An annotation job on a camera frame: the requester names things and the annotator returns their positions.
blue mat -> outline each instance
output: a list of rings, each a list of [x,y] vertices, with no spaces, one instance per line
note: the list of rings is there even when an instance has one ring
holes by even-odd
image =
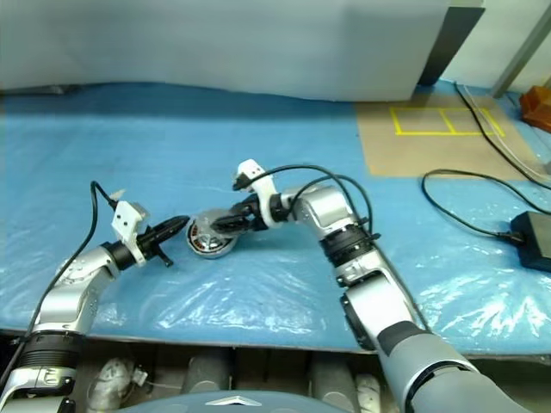
[[[439,85],[450,91],[449,85]],[[67,96],[4,98],[5,256],[0,328],[22,330],[59,264],[90,225],[90,180],[151,213],[150,222],[243,199],[237,165],[317,163],[355,177],[375,208],[381,247],[432,328],[465,353],[551,352],[551,278],[521,268],[509,245],[479,237],[429,206],[418,180],[371,176],[351,104],[250,96],[162,84],[86,87]],[[504,109],[517,109],[502,100]],[[535,151],[542,142],[519,124]],[[281,173],[279,189],[316,175]],[[516,182],[535,201],[551,197]],[[507,229],[526,206],[502,188],[435,180],[434,195],[476,224]],[[100,207],[91,245],[114,240]],[[180,343],[358,350],[331,265],[300,225],[244,237],[218,261],[188,250],[182,234],[159,260],[121,274],[102,296],[92,334]]]

white wall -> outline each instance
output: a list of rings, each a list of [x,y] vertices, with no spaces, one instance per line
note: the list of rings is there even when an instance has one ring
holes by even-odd
[[[163,82],[337,101],[408,99],[449,5],[447,0],[0,2],[0,88]]]
[[[443,77],[491,88],[526,40],[551,0],[486,0],[486,13]],[[526,91],[551,76],[551,36],[540,46],[511,89]]]
[[[451,0],[450,4],[455,7],[479,7],[484,0]]]

wire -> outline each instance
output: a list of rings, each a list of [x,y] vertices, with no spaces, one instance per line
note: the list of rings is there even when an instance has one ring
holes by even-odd
[[[152,381],[146,380],[144,383],[147,383],[148,385],[152,385],[153,387],[160,387],[163,389],[173,389],[173,390],[181,390],[182,387],[180,385],[166,385],[165,383],[153,383]]]
[[[551,176],[549,175],[543,175],[543,174],[540,174],[538,171],[536,170],[533,170],[531,169],[526,163],[524,163],[517,155],[515,155],[515,153],[513,152],[513,150],[501,139],[501,137],[499,136],[499,133],[498,131],[496,130],[495,126],[493,125],[493,123],[491,123],[488,118],[486,117],[486,114],[484,112],[482,112],[482,110],[480,110],[480,107],[477,105],[476,101],[474,100],[474,97],[473,95],[471,94],[471,92],[469,91],[468,87],[466,85],[463,85],[463,89],[467,92],[467,95],[469,97],[469,100],[471,101],[471,104],[473,105],[473,107],[478,111],[479,114],[482,115],[482,119],[484,119],[484,122],[492,129],[493,131],[493,136],[499,141],[499,143],[503,146],[503,149],[505,149],[507,151],[507,153],[509,153],[509,155],[511,155],[511,157],[517,161],[517,164],[519,166],[522,166],[525,170],[527,170],[529,173],[531,173],[532,175],[534,176],[537,176],[539,177],[540,179],[542,179],[543,181],[547,181]]]
[[[249,185],[251,185],[253,182],[258,181],[259,179],[262,179],[266,176],[274,175],[278,172],[283,172],[284,170],[317,170],[319,172],[323,172],[325,175],[329,176],[329,178],[331,178],[333,181],[335,181],[335,183],[341,188],[341,191],[343,191],[344,197],[346,198],[346,200],[350,204],[350,209],[352,210],[352,213],[354,214],[354,216],[356,217],[358,222],[360,222],[360,223],[362,222],[362,218],[360,217],[360,214],[358,213],[358,211],[356,209],[356,204],[354,203],[354,200],[352,200],[352,197],[350,196],[350,192],[348,192],[348,189],[346,189],[343,182],[339,179],[339,177],[337,175],[333,174],[330,170],[327,170],[326,168],[323,168],[323,167],[318,166],[318,165],[292,164],[292,165],[278,166],[277,168],[273,168],[272,170],[267,170],[267,171],[263,172],[262,174],[257,175],[254,178],[251,178],[247,182],[243,182],[243,183],[238,182],[237,184],[235,184],[233,186],[233,189],[238,190],[238,189],[246,188]]]
[[[528,179],[529,181],[533,182],[534,184],[542,187],[542,188],[545,188],[545,189],[548,189],[551,191],[551,186],[549,185],[546,185],[545,183],[543,182],[539,182],[537,181],[536,179],[534,179],[532,176],[530,176],[530,174],[528,172],[526,172],[525,170],[523,170],[518,164],[516,164],[515,162],[513,162],[506,154],[505,152],[503,152],[503,150],[497,146],[491,139],[490,137],[488,136],[488,134],[486,133],[486,130],[484,129],[484,127],[482,126],[482,124],[480,123],[480,120],[479,120],[479,117],[477,116],[477,114],[474,112],[474,109],[473,109],[473,106],[471,106],[471,104],[467,101],[467,99],[465,98],[465,96],[462,94],[461,90],[459,89],[459,85],[457,84],[457,82],[454,82],[454,87],[455,87],[455,91],[457,92],[457,94],[459,95],[459,97],[461,98],[461,100],[463,101],[463,103],[465,103],[465,106],[467,107],[467,109],[469,110],[469,112],[471,113],[471,115],[473,116],[473,119],[474,121],[476,122],[476,124],[478,125],[479,129],[480,129],[480,132],[482,133],[482,136],[484,136],[484,139],[486,140],[486,142],[488,142],[488,144],[490,144],[490,146],[496,150],[496,152],[501,155],[501,157],[507,161],[507,163],[512,166],[513,168],[515,168],[518,172],[520,172],[526,179]]]
[[[372,234],[373,233],[373,207],[371,206],[371,202],[369,201],[369,197],[365,189],[356,180],[350,178],[349,176],[346,176],[346,175],[335,175],[335,176],[338,179],[342,179],[343,181],[350,182],[352,185],[354,185],[357,188],[358,191],[360,191],[363,201],[365,202],[366,208],[368,209],[368,232]],[[294,213],[294,207],[297,204],[300,196],[304,194],[304,192],[306,192],[310,187],[313,187],[317,183],[327,181],[329,179],[331,179],[330,176],[322,176],[321,178],[314,179],[313,181],[307,183],[304,187],[302,187],[300,191],[296,193],[296,195],[291,200],[291,203],[289,204],[289,214]]]
[[[44,293],[40,296],[40,299],[38,301],[38,304],[36,305],[34,309],[33,316],[31,317],[31,321],[28,324],[27,331],[25,331],[25,334],[23,338],[20,340],[19,345],[17,346],[17,349],[15,350],[14,354],[11,356],[11,359],[9,359],[9,363],[4,369],[2,376],[0,377],[0,389],[3,389],[4,385],[6,384],[6,380],[9,377],[9,374],[11,373],[11,370],[13,370],[15,363],[17,362],[17,359],[21,355],[21,352],[23,351],[23,347],[25,346],[25,343],[27,339],[31,336],[33,333],[34,324],[36,323],[36,319],[38,318],[40,314],[40,308],[42,307],[42,303],[44,302],[44,299],[50,292],[50,290],[55,286],[55,284],[58,282],[59,278],[61,278],[61,275],[71,266],[72,262],[75,261],[75,258],[80,255],[81,252],[86,248],[92,237],[94,236],[94,233],[96,232],[96,226],[97,226],[97,194],[96,190],[100,192],[103,198],[108,202],[109,206],[113,209],[116,208],[117,201],[112,200],[109,198],[107,193],[103,190],[103,188],[100,186],[99,183],[96,181],[92,181],[90,183],[90,195],[92,198],[92,222],[90,224],[90,229],[88,231],[88,234],[86,235],[86,238],[83,240],[83,242],[80,244],[80,246],[77,248],[77,250],[72,254],[72,256],[63,264],[61,269],[58,271],[58,273],[52,278],[48,286],[46,287],[46,290],[44,290]]]
[[[477,232],[480,232],[482,234],[489,235],[489,236],[492,236],[492,237],[504,238],[504,239],[507,239],[507,240],[512,241],[512,242],[517,242],[518,241],[517,237],[514,236],[514,234],[512,234],[510,232],[488,231],[488,230],[485,230],[483,228],[479,228],[478,226],[470,224],[465,219],[461,219],[460,217],[458,217],[457,215],[452,213],[450,210],[444,208],[427,191],[426,181],[430,176],[433,176],[433,175],[476,176],[476,177],[479,177],[479,178],[494,181],[494,182],[496,182],[500,185],[503,185],[503,186],[507,187],[510,191],[512,191],[513,193],[518,195],[524,202],[526,202],[528,205],[533,207],[536,211],[539,211],[540,213],[544,213],[546,215],[551,215],[551,211],[541,208],[540,206],[535,204],[533,201],[528,199],[528,197],[526,195],[524,195],[522,192],[520,192],[517,188],[513,187],[510,183],[508,183],[506,181],[503,181],[501,179],[498,179],[495,176],[479,174],[477,172],[470,172],[470,171],[467,171],[467,170],[445,170],[445,169],[431,170],[431,171],[427,172],[426,174],[424,174],[423,179],[421,180],[421,190],[423,191],[424,196],[431,203],[431,205],[434,206],[435,208],[437,208],[438,210],[440,210],[442,213],[445,213],[446,215],[448,215],[450,218],[456,220],[457,222],[459,222],[462,225],[465,225],[466,227],[470,228],[473,231],[477,231]]]

metal rod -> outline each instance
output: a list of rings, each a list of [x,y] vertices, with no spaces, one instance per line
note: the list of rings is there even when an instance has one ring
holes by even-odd
[[[551,32],[551,2],[543,12],[540,21],[532,29],[528,38],[524,41],[520,49],[518,49],[518,52],[507,65],[498,81],[493,85],[490,95],[493,97],[501,97],[509,89],[549,32]]]

plastic sheet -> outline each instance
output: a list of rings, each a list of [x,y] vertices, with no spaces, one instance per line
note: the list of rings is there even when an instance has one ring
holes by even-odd
[[[266,168],[317,163],[358,179],[374,203],[380,246],[434,331],[460,351],[551,351],[548,274],[521,268],[513,247],[436,213],[417,180],[370,176],[349,104],[127,84],[7,97],[4,109],[0,328],[26,327],[59,263],[84,237],[91,179],[108,191],[124,188],[124,198],[146,207],[155,223],[243,199],[231,190],[232,174],[253,157]],[[529,143],[538,139],[530,128],[519,130]],[[287,172],[275,182],[283,190],[314,176]],[[548,194],[517,184],[551,205]],[[434,180],[430,188],[482,226],[505,229],[525,210],[488,182]],[[114,239],[110,220],[101,205],[91,245]],[[331,265],[306,228],[250,234],[218,261],[195,256],[184,235],[164,249],[175,266],[155,260],[124,272],[102,296],[93,335],[358,350]]]

